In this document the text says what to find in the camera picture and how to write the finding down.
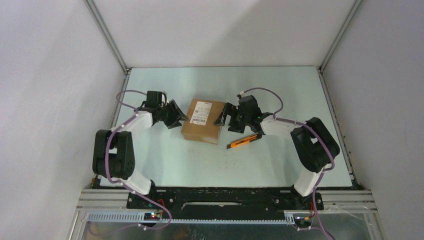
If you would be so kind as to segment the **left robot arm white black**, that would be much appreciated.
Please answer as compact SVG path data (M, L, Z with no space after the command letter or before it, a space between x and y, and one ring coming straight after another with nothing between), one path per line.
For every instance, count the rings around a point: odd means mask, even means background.
M139 107L132 107L133 114L129 119L116 127L96 132L92 170L110 183L139 194L138 201L145 208L153 208L158 202L158 194L151 190L154 182L136 170L133 138L158 122L173 129L182 126L182 122L189 118L164 91L149 90L144 95L146 99Z

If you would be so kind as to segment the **brown cardboard express box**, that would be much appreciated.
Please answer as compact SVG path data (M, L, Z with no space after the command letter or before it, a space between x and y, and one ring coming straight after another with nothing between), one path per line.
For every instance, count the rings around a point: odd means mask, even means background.
M217 145L222 127L215 125L225 106L224 102L192 99L181 134L185 140Z

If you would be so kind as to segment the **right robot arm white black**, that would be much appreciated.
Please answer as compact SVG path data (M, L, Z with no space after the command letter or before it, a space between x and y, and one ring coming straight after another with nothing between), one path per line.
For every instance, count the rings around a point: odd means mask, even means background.
M324 173L334 169L335 158L341 152L337 141L318 117L305 122L278 118L271 112L261 111L252 95L240 96L238 105L225 103L213 124L224 126L226 120L229 120L230 132L242 134L249 127L254 133L252 139L269 135L292 140L303 166L293 185L295 192L290 196L291 204L297 209L304 209L310 204Z

